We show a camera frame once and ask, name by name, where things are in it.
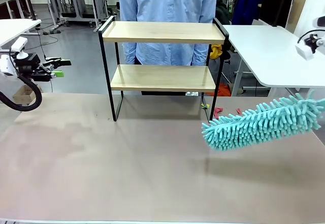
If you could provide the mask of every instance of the bottom shelf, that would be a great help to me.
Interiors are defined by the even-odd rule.
[[[214,92],[207,66],[118,65],[112,90]]]

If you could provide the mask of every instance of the button-up shirt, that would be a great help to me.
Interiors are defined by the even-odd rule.
[[[122,21],[211,23],[216,0],[119,0]],[[205,65],[208,45],[124,43],[126,64]]]

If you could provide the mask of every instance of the wooden shelf board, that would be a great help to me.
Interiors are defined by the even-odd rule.
[[[112,90],[214,92],[215,83],[206,66],[118,65]]]
[[[223,44],[215,24],[187,22],[113,21],[103,33],[104,42]]]

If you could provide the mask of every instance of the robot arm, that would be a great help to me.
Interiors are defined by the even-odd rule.
[[[321,16],[316,18],[313,21],[313,26],[316,28],[324,28],[325,27],[325,16]],[[325,36],[318,37],[317,34],[310,34],[312,32],[316,31],[325,31],[325,29],[314,29],[311,31],[308,31],[304,35],[302,35],[298,43],[296,44],[296,50],[299,55],[301,55],[306,60],[311,60],[313,58],[313,54],[315,54],[316,49],[318,47],[324,46],[325,47]],[[300,43],[301,39],[307,35],[310,34],[308,38],[304,39],[303,43]]]
[[[0,101],[8,107],[17,111],[31,111],[36,109],[42,102],[42,94],[39,88],[31,80],[48,82],[56,77],[63,77],[62,71],[54,71],[61,66],[71,66],[70,60],[60,57],[46,58],[44,63],[36,53],[25,53],[23,47],[27,39],[19,37],[11,46],[11,51],[18,52],[14,58],[9,55],[2,55],[0,58],[0,73],[5,76],[17,76],[24,84],[28,85],[36,95],[36,101],[32,105],[17,105],[0,92]]]

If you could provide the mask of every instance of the microfiber duster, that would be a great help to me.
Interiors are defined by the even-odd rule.
[[[259,104],[243,116],[229,114],[209,121],[210,125],[202,123],[203,138],[211,148],[226,151],[317,130],[325,99],[313,100],[311,95],[304,99],[296,93],[296,98],[290,95]]]

